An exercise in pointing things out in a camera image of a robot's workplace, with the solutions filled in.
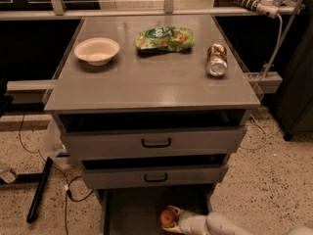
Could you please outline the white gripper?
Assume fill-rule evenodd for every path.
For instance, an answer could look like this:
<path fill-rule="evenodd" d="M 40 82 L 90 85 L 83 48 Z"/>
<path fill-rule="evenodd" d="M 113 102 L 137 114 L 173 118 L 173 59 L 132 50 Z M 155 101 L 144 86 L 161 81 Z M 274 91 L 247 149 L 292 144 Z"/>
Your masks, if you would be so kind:
<path fill-rule="evenodd" d="M 178 218 L 178 226 L 170 226 L 161 228 L 169 233 L 184 234 L 184 235 L 208 235 L 208 229 L 206 225 L 206 216 L 201 214 L 195 214 L 190 211 L 183 211 L 180 208 L 174 206 L 168 206 Z"/>

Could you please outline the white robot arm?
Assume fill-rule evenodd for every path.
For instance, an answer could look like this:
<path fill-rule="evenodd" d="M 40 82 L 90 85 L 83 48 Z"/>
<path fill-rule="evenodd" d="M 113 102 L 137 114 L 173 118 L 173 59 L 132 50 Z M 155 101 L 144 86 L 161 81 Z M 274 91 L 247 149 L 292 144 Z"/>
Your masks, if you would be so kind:
<path fill-rule="evenodd" d="M 219 212 L 207 215 L 168 206 L 160 214 L 163 230 L 182 235 L 253 235 Z"/>

